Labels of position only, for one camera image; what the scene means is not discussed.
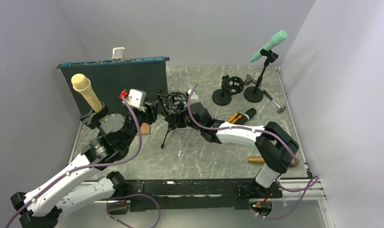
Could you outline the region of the black condenser microphone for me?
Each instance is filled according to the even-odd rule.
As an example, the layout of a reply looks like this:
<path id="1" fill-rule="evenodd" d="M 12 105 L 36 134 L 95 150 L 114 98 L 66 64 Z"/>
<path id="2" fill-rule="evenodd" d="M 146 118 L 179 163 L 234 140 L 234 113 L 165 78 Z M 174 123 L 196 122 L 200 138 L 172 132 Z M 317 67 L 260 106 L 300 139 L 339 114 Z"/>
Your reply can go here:
<path id="1" fill-rule="evenodd" d="M 244 125 L 247 121 L 252 119 L 257 113 L 255 108 L 250 108 L 244 114 L 236 113 L 233 123 L 237 125 Z"/>

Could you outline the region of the black tripod shock mount stand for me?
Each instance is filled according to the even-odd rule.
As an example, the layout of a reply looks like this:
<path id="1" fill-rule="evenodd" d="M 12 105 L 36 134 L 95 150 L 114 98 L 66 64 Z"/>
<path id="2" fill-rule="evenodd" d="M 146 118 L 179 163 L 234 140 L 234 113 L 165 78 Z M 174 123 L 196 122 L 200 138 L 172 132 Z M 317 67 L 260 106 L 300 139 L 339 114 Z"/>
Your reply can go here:
<path id="1" fill-rule="evenodd" d="M 185 93 L 172 92 L 172 93 L 169 93 L 167 95 L 164 95 L 162 93 L 162 90 L 160 90 L 156 94 L 156 97 L 157 97 L 157 100 L 160 101 L 161 106 L 163 107 L 163 116 L 165 114 L 165 111 L 182 112 L 182 111 L 187 110 L 187 96 Z M 167 135 L 172 130 L 174 130 L 174 129 L 169 129 L 169 128 L 167 129 L 164 140 L 161 144 L 161 149 L 164 148 Z"/>

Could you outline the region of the small grey hammer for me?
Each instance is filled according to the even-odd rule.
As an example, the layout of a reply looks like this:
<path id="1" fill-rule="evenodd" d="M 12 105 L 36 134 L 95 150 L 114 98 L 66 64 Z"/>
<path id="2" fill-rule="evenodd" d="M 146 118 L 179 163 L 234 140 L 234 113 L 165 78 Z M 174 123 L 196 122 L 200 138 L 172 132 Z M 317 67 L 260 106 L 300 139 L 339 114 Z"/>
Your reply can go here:
<path id="1" fill-rule="evenodd" d="M 280 106 L 275 100 L 274 100 L 274 98 L 266 91 L 266 90 L 263 90 L 262 91 L 263 92 L 263 94 L 267 97 L 267 98 L 269 98 L 277 107 L 278 107 L 278 110 L 277 110 L 277 113 L 278 114 L 281 114 L 281 113 L 283 113 L 284 111 L 285 111 L 285 109 L 286 109 L 286 106 Z"/>

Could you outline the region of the dark rack unit blue edge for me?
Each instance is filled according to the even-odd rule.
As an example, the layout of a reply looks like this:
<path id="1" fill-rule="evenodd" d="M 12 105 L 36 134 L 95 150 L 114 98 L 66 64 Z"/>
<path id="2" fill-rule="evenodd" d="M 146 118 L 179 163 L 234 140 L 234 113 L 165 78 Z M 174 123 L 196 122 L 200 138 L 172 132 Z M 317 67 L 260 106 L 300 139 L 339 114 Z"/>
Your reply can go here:
<path id="1" fill-rule="evenodd" d="M 137 89 L 147 94 L 146 101 L 157 100 L 158 92 L 168 93 L 166 63 L 169 57 L 139 57 L 108 59 L 84 62 L 64 62 L 57 66 L 65 77 L 80 114 L 86 114 L 91 107 L 84 97 L 74 90 L 71 78 L 83 74 L 90 81 L 92 89 L 108 107 L 110 114 L 127 114 L 119 95 L 123 90 Z"/>

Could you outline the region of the cream yellow microphone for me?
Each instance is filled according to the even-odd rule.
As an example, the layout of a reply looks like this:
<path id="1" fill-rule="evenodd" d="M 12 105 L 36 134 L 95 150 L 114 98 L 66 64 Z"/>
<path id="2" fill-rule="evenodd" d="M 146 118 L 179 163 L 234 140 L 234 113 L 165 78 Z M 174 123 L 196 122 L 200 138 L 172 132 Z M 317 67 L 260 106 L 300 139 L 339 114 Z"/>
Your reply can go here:
<path id="1" fill-rule="evenodd" d="M 73 89 L 80 93 L 90 107 L 97 113 L 103 109 L 103 105 L 96 96 L 91 81 L 83 74 L 75 74 L 71 78 Z"/>

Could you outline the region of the black round-base shock mount stand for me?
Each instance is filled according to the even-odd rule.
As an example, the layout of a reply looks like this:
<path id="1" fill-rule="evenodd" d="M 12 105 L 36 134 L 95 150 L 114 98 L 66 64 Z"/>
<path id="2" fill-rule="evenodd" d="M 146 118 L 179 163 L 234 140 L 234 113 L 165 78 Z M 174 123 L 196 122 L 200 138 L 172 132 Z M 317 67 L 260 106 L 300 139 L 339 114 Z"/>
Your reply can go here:
<path id="1" fill-rule="evenodd" d="M 222 76 L 221 88 L 212 93 L 212 101 L 219 106 L 230 104 L 232 96 L 239 94 L 244 89 L 244 80 L 238 76 Z"/>

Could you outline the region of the mint green microphone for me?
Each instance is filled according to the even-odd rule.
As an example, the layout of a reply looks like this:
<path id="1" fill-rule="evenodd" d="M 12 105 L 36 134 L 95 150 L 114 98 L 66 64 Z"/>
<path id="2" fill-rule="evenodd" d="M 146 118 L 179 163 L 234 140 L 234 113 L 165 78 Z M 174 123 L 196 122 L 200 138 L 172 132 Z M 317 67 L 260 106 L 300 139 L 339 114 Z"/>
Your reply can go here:
<path id="1" fill-rule="evenodd" d="M 263 45 L 255 54 L 252 55 L 250 62 L 253 63 L 262 57 L 261 50 L 271 51 L 274 47 L 281 44 L 288 37 L 288 33 L 285 30 L 280 30 L 275 33 L 271 39 Z"/>

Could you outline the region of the brown wooden board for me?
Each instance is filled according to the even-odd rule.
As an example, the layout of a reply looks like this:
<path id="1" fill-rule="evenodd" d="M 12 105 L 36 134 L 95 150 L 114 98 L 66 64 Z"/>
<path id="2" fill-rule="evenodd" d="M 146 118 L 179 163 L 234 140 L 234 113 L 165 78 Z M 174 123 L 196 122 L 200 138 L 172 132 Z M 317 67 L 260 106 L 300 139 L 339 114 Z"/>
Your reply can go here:
<path id="1" fill-rule="evenodd" d="M 143 124 L 140 126 L 140 132 L 141 132 L 142 135 L 148 135 L 148 134 L 150 134 L 150 131 L 151 131 L 151 126 L 150 126 L 150 124 L 143 123 Z"/>

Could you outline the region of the gold microphone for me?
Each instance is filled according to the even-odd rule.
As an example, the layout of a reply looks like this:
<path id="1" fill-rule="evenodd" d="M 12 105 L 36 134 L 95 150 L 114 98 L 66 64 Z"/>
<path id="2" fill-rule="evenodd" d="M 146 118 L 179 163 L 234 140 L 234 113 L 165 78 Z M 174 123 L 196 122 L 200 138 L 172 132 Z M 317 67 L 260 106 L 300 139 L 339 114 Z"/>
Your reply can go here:
<path id="1" fill-rule="evenodd" d="M 263 157 L 248 157 L 248 163 L 255 163 L 255 164 L 265 164 L 264 158 Z M 290 167 L 295 165 L 295 161 L 292 160 Z"/>

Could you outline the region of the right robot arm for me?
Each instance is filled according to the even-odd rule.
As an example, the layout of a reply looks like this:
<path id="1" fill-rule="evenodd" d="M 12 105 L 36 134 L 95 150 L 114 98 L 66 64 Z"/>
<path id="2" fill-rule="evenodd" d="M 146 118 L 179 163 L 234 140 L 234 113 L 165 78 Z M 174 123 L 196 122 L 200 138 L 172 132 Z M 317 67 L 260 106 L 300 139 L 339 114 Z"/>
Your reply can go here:
<path id="1" fill-rule="evenodd" d="M 252 191 L 257 197 L 270 192 L 272 183 L 286 173 L 296 158 L 299 144 L 276 122 L 262 126 L 243 126 L 211 117 L 203 105 L 187 102 L 163 103 L 169 129 L 190 127 L 210 143 L 234 143 L 256 148 L 264 165 L 256 174 Z"/>

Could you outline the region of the black round-base clip stand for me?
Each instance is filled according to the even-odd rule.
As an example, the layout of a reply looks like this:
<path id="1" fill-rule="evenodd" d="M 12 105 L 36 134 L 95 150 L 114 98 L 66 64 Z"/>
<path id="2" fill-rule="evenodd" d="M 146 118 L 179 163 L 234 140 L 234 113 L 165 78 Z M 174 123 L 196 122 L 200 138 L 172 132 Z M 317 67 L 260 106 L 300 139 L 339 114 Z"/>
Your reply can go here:
<path id="1" fill-rule="evenodd" d="M 245 89 L 245 91 L 244 91 L 245 99 L 251 103 L 258 103 L 263 99 L 264 93 L 259 88 L 259 86 L 261 85 L 262 80 L 263 80 L 263 75 L 265 73 L 267 66 L 270 63 L 273 63 L 279 57 L 279 55 L 274 53 L 273 51 L 271 51 L 271 50 L 267 51 L 265 49 L 262 49 L 260 51 L 260 54 L 262 54 L 263 56 L 266 57 L 266 60 L 263 64 L 263 70 L 262 70 L 260 76 L 256 80 L 256 85 L 250 86 L 247 89 Z"/>

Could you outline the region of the orange utility knife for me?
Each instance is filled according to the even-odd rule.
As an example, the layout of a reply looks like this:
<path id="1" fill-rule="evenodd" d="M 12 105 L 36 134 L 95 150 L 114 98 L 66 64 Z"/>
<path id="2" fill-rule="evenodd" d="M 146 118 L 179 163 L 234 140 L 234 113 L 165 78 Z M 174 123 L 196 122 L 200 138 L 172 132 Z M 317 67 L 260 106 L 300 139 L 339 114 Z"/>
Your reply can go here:
<path id="1" fill-rule="evenodd" d="M 241 113 L 235 113 L 228 122 L 231 124 L 236 124 L 236 122 L 242 117 L 243 115 Z"/>

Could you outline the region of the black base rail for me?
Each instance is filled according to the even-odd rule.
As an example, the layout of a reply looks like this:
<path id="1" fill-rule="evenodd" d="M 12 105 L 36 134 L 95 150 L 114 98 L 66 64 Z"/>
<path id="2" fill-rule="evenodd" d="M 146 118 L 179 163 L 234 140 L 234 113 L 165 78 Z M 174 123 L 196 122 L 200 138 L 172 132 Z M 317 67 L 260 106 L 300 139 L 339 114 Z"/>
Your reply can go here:
<path id="1" fill-rule="evenodd" d="M 265 189 L 252 178 L 126 180 L 125 188 L 109 200 L 129 197 L 130 211 L 153 209 L 249 209 L 248 202 L 280 199 L 282 192 L 273 183 Z"/>

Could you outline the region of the grey metal clamp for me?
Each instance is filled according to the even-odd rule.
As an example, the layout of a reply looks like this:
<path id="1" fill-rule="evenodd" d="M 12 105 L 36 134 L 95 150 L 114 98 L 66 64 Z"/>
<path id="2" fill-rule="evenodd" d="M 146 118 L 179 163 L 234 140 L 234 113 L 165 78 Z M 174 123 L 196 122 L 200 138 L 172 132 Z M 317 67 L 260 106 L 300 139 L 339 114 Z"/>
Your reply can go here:
<path id="1" fill-rule="evenodd" d="M 244 84 L 248 85 L 250 83 L 256 84 L 257 81 L 253 77 L 251 77 L 250 74 L 247 74 L 246 79 L 244 80 Z"/>

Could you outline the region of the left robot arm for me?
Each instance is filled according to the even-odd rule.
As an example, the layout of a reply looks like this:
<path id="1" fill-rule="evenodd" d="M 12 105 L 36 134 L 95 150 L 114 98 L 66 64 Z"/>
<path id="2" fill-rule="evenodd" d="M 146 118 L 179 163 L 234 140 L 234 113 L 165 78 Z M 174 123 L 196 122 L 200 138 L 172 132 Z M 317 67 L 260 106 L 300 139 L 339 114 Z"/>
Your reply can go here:
<path id="1" fill-rule="evenodd" d="M 135 138 L 141 138 L 141 125 L 152 124 L 158 115 L 158 102 L 135 105 L 123 100 L 127 115 L 108 114 L 107 106 L 100 111 L 90 110 L 80 120 L 99 135 L 85 146 L 63 170 L 30 192 L 17 192 L 10 200 L 15 216 L 24 228 L 53 228 L 65 215 L 94 201 L 113 197 L 122 199 L 127 193 L 122 175 L 114 172 L 88 189 L 76 187 L 89 177 L 109 166 L 131 160 L 129 147 Z"/>

